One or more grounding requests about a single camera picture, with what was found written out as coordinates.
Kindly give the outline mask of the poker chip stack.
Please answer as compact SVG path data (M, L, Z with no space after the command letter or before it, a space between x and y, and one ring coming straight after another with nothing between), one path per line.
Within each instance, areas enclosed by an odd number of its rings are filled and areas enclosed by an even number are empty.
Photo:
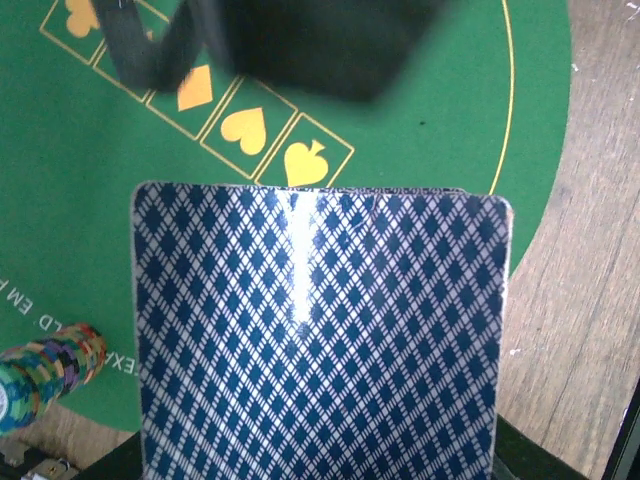
M1 434L34 423L60 398L89 383L106 363L104 336L76 323L1 353Z

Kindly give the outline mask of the deck of grey cards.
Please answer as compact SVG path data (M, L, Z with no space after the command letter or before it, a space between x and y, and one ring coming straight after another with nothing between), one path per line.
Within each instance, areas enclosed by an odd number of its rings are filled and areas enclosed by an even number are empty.
M513 211L459 189L145 182L147 479L487 479Z

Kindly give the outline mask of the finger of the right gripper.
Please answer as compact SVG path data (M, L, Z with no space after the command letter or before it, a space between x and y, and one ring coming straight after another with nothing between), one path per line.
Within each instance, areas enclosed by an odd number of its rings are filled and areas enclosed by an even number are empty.
M94 11L120 82L130 88L177 91L202 49L230 62L217 1L182 1L157 40L147 36L134 1L96 1Z

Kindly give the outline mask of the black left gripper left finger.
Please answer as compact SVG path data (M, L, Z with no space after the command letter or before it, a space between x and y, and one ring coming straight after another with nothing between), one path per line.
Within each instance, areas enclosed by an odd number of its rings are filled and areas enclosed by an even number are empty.
M140 480L142 477L139 432L79 473L79 480Z

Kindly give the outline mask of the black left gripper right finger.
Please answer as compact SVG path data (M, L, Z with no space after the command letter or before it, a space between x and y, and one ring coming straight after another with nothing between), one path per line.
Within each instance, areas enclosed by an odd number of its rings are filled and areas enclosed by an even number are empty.
M492 478L587 480L503 417L497 419Z

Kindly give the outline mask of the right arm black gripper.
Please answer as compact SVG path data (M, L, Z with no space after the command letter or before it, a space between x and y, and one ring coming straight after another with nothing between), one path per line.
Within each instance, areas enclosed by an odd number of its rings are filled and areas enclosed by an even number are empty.
M396 81L447 1L222 1L234 70L273 86L371 102Z

